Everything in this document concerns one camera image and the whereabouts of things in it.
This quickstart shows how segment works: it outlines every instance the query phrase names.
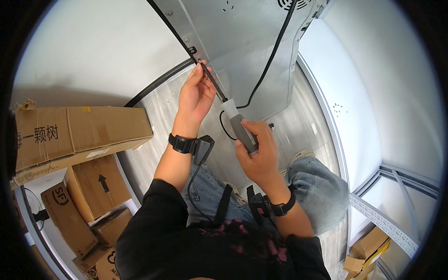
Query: t-shirt sleeve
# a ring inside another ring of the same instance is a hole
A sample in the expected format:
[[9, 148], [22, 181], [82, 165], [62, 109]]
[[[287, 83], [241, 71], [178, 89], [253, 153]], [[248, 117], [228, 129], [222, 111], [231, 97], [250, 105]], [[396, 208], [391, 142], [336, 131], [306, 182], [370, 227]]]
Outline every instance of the t-shirt sleeve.
[[318, 237], [297, 237], [291, 234], [286, 239], [286, 246], [299, 279], [331, 279], [323, 264]]
[[143, 197], [142, 207], [129, 221], [120, 239], [166, 236], [184, 230], [188, 211], [185, 201], [173, 185], [154, 179]]

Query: light blue jeans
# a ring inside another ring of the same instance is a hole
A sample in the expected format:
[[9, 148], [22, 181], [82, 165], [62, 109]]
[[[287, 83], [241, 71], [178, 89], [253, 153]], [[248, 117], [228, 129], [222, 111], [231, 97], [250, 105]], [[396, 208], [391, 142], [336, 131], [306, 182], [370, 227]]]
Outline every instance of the light blue jeans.
[[[187, 196], [188, 183], [197, 168], [196, 165], [192, 166], [187, 185], [181, 194], [188, 206], [187, 224], [206, 219], [196, 211]], [[293, 185], [296, 200], [308, 215], [315, 235], [332, 229], [342, 221], [349, 206], [349, 187], [317, 158], [297, 158], [286, 170], [285, 180], [286, 184]], [[213, 220], [224, 188], [225, 184], [213, 176], [207, 164], [203, 164], [190, 187], [191, 199]], [[225, 219], [237, 218], [256, 223], [249, 205], [240, 206], [232, 192]]]

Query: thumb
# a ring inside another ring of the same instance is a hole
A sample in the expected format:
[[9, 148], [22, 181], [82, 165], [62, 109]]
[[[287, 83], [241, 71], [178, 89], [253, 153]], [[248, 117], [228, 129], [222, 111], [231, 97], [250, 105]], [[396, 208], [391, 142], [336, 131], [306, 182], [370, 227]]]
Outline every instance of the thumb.
[[247, 153], [246, 147], [244, 147], [240, 140], [235, 142], [235, 156], [237, 156], [241, 166], [248, 165], [252, 162], [249, 154]]
[[203, 69], [201, 64], [198, 62], [196, 67], [193, 69], [191, 77], [185, 82], [188, 87], [196, 86], [202, 79]]

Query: beige shoe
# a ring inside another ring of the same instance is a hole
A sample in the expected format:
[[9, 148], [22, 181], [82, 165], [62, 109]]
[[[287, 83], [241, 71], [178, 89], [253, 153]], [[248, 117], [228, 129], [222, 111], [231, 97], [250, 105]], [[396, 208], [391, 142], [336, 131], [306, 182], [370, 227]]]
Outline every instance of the beige shoe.
[[235, 187], [234, 184], [223, 181], [224, 184], [229, 185], [232, 187], [233, 192], [235, 193], [235, 196], [237, 197], [237, 202], [239, 205], [247, 204], [247, 201], [241, 196], [240, 191]]
[[[289, 165], [291, 165], [296, 159], [298, 159], [301, 156], [312, 156], [312, 157], [316, 157], [316, 155], [311, 152], [310, 150], [301, 150], [300, 152], [296, 153], [296, 155], [293, 157], [293, 159], [291, 160], [291, 162], [289, 163]], [[286, 170], [288, 169], [288, 167], [285, 167], [284, 169], [280, 170], [280, 175], [284, 178], [286, 176]]]

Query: person's left hand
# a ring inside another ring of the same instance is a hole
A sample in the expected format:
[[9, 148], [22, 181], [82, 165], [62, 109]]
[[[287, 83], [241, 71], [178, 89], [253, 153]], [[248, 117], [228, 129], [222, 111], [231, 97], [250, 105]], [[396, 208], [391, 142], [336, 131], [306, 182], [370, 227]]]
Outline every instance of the person's left hand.
[[197, 63], [181, 88], [179, 110], [172, 134], [185, 138], [196, 138], [202, 120], [213, 104], [215, 95], [215, 86], [208, 79], [201, 64]]

